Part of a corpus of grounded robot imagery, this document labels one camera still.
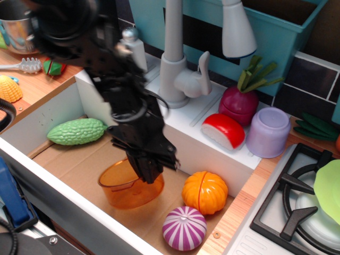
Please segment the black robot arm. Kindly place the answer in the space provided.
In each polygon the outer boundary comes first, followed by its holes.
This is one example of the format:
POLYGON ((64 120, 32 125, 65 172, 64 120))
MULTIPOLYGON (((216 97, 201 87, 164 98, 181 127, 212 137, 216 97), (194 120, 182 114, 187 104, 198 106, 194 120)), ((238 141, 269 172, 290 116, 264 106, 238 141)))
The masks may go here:
POLYGON ((120 42, 114 1, 26 1, 38 50, 59 63, 82 67, 110 104, 112 144, 124 150, 143 181, 151 184, 164 167, 176 169, 176 148, 163 134, 160 97, 120 42))

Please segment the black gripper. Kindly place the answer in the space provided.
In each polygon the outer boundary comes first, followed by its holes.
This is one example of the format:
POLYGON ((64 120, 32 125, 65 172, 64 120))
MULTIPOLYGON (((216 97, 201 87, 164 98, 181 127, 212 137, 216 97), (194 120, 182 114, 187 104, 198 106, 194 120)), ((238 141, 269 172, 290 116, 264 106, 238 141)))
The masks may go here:
POLYGON ((164 120, 158 96, 148 95, 131 106, 124 99, 112 103, 112 119, 118 124, 109 132, 116 146, 126 151, 127 159, 138 178, 153 184, 163 168, 178 169, 176 147, 163 134, 164 120))

